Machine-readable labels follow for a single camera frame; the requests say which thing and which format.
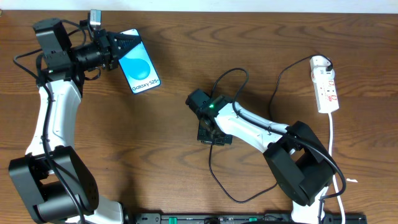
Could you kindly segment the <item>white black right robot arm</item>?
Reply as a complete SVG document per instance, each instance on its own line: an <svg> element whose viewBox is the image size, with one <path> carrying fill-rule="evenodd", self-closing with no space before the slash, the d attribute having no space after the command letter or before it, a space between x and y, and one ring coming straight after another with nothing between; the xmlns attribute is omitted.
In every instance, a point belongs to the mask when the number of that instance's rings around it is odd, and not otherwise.
<svg viewBox="0 0 398 224"><path fill-rule="evenodd" d="M279 187L293 201L293 221L323 221L326 191L338 167L307 124L275 123L228 96L213 98L200 89L190 93L185 103L199 120L200 142L224 146L237 137L256 148Z"/></svg>

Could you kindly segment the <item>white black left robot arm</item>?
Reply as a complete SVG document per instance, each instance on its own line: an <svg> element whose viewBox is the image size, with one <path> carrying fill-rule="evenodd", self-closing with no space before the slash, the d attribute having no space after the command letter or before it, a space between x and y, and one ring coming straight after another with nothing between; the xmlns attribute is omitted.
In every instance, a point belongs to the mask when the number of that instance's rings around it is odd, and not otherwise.
<svg viewBox="0 0 398 224"><path fill-rule="evenodd" d="M73 46L65 21L45 19L33 29L40 44L33 73L40 94L34 137L9 175L36 223L135 223L119 202L102 197L75 151L75 123L86 72L112 70L138 46L136 34L108 32L91 19L76 24L83 42Z"/></svg>

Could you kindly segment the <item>blue Galaxy smartphone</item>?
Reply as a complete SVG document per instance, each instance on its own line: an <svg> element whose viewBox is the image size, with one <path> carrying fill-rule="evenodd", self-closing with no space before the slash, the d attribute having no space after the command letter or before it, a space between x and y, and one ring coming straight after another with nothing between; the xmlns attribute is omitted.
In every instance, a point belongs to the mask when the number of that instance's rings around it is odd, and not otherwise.
<svg viewBox="0 0 398 224"><path fill-rule="evenodd" d="M122 34L132 35L140 41L123 58L119 59L119 64L131 91L138 94L160 86L161 80L138 31L130 29Z"/></svg>

